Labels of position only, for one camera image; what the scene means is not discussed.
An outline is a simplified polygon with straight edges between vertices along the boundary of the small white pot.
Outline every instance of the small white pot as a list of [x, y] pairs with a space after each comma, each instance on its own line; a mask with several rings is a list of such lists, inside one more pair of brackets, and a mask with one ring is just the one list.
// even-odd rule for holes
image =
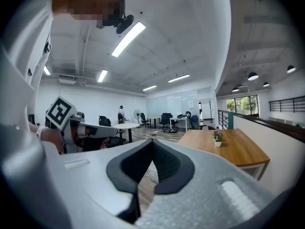
[[220, 147], [221, 146], [221, 142], [216, 142], [216, 141], [214, 141], [215, 142], [215, 146], [216, 147]]

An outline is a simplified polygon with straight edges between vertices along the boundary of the potted flower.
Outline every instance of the potted flower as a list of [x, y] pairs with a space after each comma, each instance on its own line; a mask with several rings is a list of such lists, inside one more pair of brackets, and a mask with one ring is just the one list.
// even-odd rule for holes
[[223, 135], [220, 133], [220, 131], [214, 131], [213, 140], [216, 147], [220, 147], [222, 139]]

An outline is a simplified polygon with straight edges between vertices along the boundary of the round white table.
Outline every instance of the round white table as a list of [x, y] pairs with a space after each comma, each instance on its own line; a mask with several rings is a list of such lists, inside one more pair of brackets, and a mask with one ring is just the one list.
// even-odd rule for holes
[[117, 124], [114, 127], [118, 129], [128, 129], [128, 137], [129, 142], [132, 143], [132, 128], [136, 128], [140, 126], [140, 124], [137, 123], [124, 123], [124, 124]]

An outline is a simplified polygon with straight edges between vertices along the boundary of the window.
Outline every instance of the window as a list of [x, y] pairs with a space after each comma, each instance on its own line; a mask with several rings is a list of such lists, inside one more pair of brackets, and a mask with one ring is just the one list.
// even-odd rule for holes
[[239, 113], [243, 115], [258, 114], [257, 95], [227, 99], [226, 103], [227, 109], [230, 112]]

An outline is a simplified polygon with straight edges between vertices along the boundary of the metal table leg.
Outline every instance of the metal table leg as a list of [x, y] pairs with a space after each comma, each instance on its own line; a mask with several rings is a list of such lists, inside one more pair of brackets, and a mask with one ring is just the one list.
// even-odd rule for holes
[[132, 143], [132, 130], [128, 129], [129, 142]]

